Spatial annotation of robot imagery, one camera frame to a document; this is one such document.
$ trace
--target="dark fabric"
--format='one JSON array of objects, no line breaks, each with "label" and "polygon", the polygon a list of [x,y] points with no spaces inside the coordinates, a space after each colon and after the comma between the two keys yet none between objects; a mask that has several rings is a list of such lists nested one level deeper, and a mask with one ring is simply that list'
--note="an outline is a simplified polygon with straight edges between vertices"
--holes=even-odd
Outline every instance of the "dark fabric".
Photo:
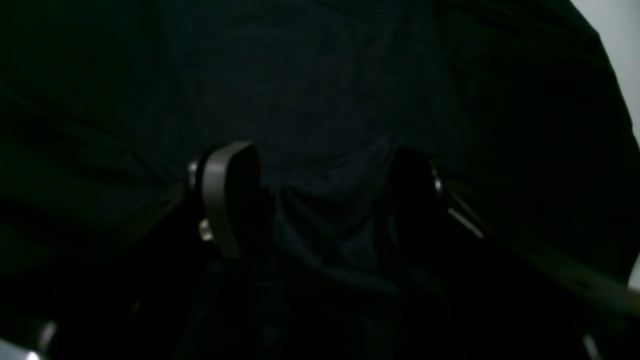
[{"label": "dark fabric", "polygon": [[276,244],[311,279],[395,291],[373,244],[399,145],[604,274],[640,250],[632,124],[569,0],[12,0],[0,29],[4,281],[89,274],[230,140],[259,146]]}]

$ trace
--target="white wall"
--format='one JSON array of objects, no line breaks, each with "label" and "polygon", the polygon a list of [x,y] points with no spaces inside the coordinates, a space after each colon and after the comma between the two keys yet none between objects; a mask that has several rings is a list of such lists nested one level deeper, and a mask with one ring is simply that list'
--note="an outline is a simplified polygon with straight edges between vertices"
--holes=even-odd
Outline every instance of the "white wall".
[{"label": "white wall", "polygon": [[[638,140],[640,139],[640,0],[572,1],[600,33],[631,113],[634,134]],[[640,258],[629,279],[629,286],[640,290]]]}]

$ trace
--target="black fabric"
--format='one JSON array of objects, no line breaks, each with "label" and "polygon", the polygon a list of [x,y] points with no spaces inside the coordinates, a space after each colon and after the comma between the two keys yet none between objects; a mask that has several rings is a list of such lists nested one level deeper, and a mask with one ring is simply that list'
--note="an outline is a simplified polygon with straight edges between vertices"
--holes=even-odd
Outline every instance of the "black fabric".
[{"label": "black fabric", "polygon": [[89,274],[122,250],[105,234],[231,140],[259,146],[276,243],[311,279],[395,291],[373,244],[399,145],[615,279],[640,250],[632,124],[569,0],[4,1],[0,24],[16,286]]}]

